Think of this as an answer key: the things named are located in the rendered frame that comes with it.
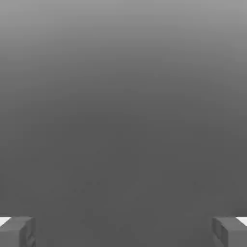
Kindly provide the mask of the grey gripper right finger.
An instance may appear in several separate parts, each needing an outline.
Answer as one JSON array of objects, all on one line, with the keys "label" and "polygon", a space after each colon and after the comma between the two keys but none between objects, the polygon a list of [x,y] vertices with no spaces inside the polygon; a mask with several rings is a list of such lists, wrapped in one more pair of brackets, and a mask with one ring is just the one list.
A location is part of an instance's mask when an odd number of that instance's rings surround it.
[{"label": "grey gripper right finger", "polygon": [[247,247],[247,217],[213,217],[215,247]]}]

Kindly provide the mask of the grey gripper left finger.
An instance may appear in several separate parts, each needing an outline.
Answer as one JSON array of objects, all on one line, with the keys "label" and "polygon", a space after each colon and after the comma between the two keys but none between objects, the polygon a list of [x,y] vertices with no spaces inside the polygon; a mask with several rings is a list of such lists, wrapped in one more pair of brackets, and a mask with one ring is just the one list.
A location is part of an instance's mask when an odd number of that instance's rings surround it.
[{"label": "grey gripper left finger", "polygon": [[0,217],[0,247],[36,247],[34,217]]}]

